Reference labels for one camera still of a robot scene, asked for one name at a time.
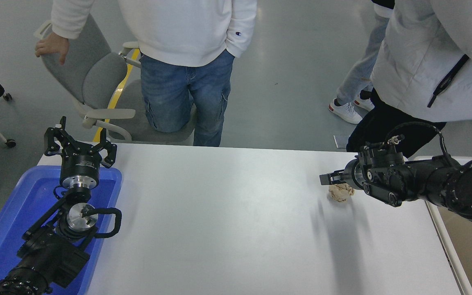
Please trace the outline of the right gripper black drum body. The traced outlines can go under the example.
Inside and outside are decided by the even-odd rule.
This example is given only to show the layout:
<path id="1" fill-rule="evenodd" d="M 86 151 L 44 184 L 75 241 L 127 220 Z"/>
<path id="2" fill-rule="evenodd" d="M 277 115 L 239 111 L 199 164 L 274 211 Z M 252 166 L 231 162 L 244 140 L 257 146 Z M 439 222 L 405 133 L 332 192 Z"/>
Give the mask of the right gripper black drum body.
<path id="1" fill-rule="evenodd" d="M 352 188 L 356 189 L 355 180 L 356 160 L 353 159 L 345 166 L 343 170 L 343 180 Z"/>

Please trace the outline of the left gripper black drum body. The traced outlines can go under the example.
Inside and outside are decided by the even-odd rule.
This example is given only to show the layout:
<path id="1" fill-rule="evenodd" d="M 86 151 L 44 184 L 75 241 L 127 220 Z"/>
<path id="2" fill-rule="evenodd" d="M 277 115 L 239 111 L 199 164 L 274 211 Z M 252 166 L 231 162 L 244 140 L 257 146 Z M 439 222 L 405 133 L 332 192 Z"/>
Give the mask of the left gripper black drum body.
<path id="1" fill-rule="evenodd" d="M 100 156 L 90 155 L 93 145 L 88 143 L 68 143 L 62 149 L 62 164 L 60 179 L 73 176 L 88 176 L 99 179 Z"/>

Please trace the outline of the person's hand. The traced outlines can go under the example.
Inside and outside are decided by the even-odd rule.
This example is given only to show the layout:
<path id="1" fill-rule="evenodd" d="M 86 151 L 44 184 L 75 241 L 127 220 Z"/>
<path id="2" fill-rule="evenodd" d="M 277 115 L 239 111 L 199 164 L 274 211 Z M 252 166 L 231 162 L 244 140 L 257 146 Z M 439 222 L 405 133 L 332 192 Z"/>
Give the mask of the person's hand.
<path id="1" fill-rule="evenodd" d="M 34 47 L 34 54 L 40 57 L 47 54 L 59 54 L 59 64 L 64 65 L 69 52 L 69 40 L 56 34 L 50 33 L 45 39 L 39 40 Z"/>

